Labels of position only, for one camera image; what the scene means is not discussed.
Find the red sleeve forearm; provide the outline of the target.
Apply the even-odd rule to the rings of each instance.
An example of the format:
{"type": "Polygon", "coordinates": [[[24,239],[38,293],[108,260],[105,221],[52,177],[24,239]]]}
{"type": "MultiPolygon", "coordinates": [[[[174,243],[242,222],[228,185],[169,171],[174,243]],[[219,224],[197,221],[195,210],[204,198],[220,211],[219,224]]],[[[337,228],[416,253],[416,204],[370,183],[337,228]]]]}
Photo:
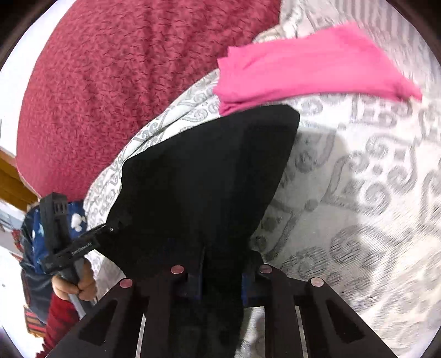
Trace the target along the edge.
{"type": "Polygon", "coordinates": [[[66,336],[78,321],[79,315],[73,304],[53,294],[49,307],[42,351],[36,355],[36,358],[47,357],[52,349],[66,336]]]}

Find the left hand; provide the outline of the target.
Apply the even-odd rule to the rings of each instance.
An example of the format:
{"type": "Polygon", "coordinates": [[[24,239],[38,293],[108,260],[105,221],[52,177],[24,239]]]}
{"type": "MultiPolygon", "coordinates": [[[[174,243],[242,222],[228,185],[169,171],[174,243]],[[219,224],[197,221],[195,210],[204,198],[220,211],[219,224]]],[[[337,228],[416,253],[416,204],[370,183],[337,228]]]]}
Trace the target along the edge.
{"type": "Polygon", "coordinates": [[[61,300],[69,300],[70,295],[77,295],[80,300],[84,301],[94,300],[97,287],[89,260],[84,260],[82,277],[77,285],[64,280],[60,275],[55,275],[52,278],[52,288],[55,295],[61,300]]]}

